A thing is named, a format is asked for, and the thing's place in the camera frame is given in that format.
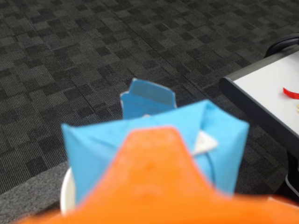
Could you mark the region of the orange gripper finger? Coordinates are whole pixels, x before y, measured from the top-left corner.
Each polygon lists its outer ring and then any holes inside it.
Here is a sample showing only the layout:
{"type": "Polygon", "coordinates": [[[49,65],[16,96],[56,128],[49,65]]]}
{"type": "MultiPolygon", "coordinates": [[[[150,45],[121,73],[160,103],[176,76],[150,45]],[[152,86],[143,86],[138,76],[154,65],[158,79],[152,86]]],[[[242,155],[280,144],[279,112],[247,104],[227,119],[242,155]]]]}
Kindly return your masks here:
{"type": "Polygon", "coordinates": [[[133,131],[97,187],[66,215],[24,224],[296,224],[298,207],[227,196],[198,171],[174,128],[133,131]]]}

